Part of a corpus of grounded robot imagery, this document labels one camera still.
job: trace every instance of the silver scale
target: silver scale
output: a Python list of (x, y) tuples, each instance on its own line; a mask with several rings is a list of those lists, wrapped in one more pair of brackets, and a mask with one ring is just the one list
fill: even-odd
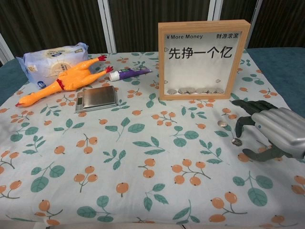
[(115, 107), (118, 105), (118, 97), (113, 86), (87, 89), (77, 93), (75, 112), (87, 112)]

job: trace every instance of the curtain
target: curtain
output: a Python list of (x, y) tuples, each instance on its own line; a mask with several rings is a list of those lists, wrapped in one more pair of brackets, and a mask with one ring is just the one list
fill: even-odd
[(206, 21), (210, 0), (109, 0), (117, 52), (158, 50), (158, 22)]
[(0, 32), (14, 56), (78, 42), (107, 52), (97, 0), (1, 0)]
[(248, 48), (305, 47), (305, 1), (264, 0)]
[(256, 0), (224, 0), (220, 20), (245, 19), (251, 23)]

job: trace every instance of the coin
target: coin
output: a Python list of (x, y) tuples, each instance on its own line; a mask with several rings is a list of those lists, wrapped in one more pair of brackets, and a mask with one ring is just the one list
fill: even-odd
[(233, 138), (231, 142), (235, 146), (241, 146), (243, 144), (243, 142), (238, 138)]
[(213, 87), (209, 87), (209, 88), (208, 88), (208, 91), (209, 91), (209, 93), (215, 93), (215, 92), (216, 92), (216, 89), (213, 88)]
[(207, 92), (208, 92), (208, 89), (207, 89), (207, 88), (198, 88), (198, 89), (196, 89), (196, 92), (197, 92), (198, 94), (207, 93)]
[(217, 124), (218, 124), (220, 127), (226, 127), (226, 126), (228, 125), (225, 121), (218, 121)]
[(168, 93), (168, 94), (176, 94), (177, 91), (176, 91), (175, 89), (169, 89), (169, 90), (167, 91), (167, 93)]
[(187, 93), (187, 90), (186, 90), (186, 88), (180, 88), (179, 90), (178, 90), (178, 92), (180, 93), (180, 94), (185, 94), (185, 93)]
[(195, 93), (195, 88), (193, 88), (193, 87), (187, 87), (186, 90), (187, 90), (187, 93), (188, 93), (188, 94), (193, 94), (193, 93)]
[(222, 93), (224, 93), (224, 90), (223, 90), (223, 89), (221, 89), (221, 88), (217, 88), (217, 89), (216, 89), (216, 93), (218, 93), (218, 94), (222, 94)]

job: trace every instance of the rubber chicken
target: rubber chicken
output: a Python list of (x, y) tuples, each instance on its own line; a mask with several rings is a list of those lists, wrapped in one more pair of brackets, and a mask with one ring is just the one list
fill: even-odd
[(105, 61), (107, 56), (99, 56), (98, 58), (83, 61), (76, 66), (59, 74), (57, 80), (51, 85), (39, 90), (38, 92), (31, 93), (22, 97), (15, 106), (31, 106), (43, 97), (60, 91), (74, 91), (77, 88), (91, 84), (96, 79), (105, 75), (113, 70), (113, 67), (108, 66), (104, 71), (96, 74), (91, 74), (88, 69), (92, 64), (97, 61)]

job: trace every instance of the toothpaste tube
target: toothpaste tube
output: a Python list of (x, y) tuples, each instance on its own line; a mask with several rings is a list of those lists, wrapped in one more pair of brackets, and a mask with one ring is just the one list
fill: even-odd
[(127, 68), (127, 69), (121, 69), (115, 72), (110, 73), (110, 80), (116, 81), (116, 80), (123, 80), (127, 79), (133, 76), (142, 75), (146, 73), (151, 73), (152, 70), (142, 67), (142, 68)]

